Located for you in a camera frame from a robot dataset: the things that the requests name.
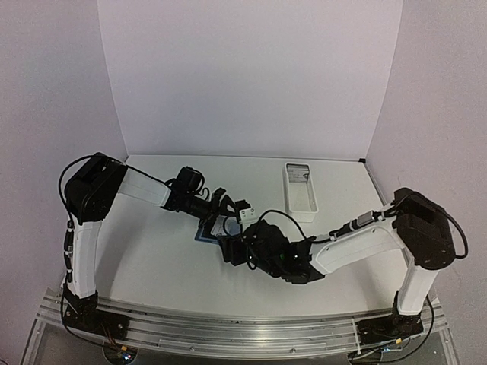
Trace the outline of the blue card holder wallet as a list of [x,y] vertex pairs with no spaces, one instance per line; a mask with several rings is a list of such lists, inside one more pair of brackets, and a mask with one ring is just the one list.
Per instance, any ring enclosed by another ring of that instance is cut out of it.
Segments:
[[236,217],[219,216],[213,223],[208,222],[196,231],[195,241],[218,245],[222,236],[235,236],[241,233],[241,225]]

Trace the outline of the silver credit card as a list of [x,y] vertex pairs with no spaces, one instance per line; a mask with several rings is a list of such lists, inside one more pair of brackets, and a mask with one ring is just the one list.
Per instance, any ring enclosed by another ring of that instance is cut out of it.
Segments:
[[212,236],[235,236],[240,232],[241,228],[236,217],[224,216],[219,216],[210,230]]

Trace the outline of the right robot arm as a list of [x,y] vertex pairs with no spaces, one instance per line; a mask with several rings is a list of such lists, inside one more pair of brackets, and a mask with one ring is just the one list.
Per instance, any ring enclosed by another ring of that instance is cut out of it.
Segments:
[[265,211],[251,224],[238,217],[240,231],[235,234],[221,223],[217,242],[226,263],[246,264],[288,283],[308,284],[352,263],[401,249],[409,264],[394,299],[399,317],[417,316],[439,271],[469,254],[458,222],[440,205],[406,187],[396,190],[382,209],[368,211],[323,237],[303,235],[292,242],[266,221],[271,213]]

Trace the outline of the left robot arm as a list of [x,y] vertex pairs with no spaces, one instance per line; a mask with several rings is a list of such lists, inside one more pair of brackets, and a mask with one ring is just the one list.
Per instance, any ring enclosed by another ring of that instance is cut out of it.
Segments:
[[202,198],[205,178],[191,167],[163,181],[100,152],[80,157],[77,162],[80,169],[67,182],[60,182],[59,192],[68,213],[66,287],[79,299],[97,292],[94,276],[98,236],[118,195],[186,213],[198,218],[200,226],[213,225],[219,217],[239,216],[237,204],[223,188]]

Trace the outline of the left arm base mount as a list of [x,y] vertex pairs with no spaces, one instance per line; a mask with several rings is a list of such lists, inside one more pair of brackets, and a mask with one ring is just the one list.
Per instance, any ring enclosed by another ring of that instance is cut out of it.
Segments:
[[62,315],[64,325],[70,329],[111,337],[114,340],[126,338],[129,317],[99,309],[97,291],[87,297],[80,297],[65,284],[62,294],[66,303]]

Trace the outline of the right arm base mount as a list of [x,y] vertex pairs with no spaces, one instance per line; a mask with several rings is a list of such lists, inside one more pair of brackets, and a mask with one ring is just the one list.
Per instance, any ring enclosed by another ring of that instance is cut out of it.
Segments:
[[373,319],[363,319],[357,323],[358,335],[362,344],[404,340],[423,332],[421,314],[401,315],[398,310],[397,297],[398,294],[394,297],[391,314]]

